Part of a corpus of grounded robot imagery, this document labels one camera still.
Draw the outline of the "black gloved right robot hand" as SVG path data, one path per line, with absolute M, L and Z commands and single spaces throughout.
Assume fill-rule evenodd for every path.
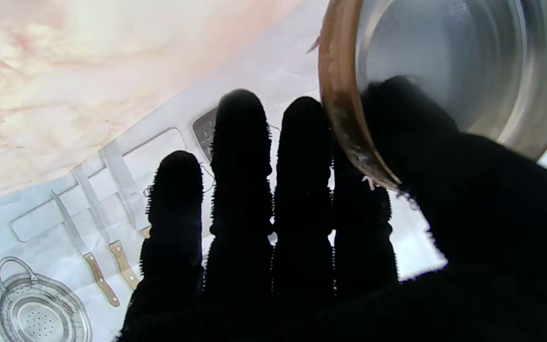
M 363 181 L 312 97 L 284 111 L 272 190 L 264 107 L 235 89 L 215 119 L 207 266 L 202 171 L 178 150 L 150 188 L 116 341 L 547 342 L 547 168 L 460 132 L 404 76 L 360 99 L 446 266 L 399 281 L 387 190 Z

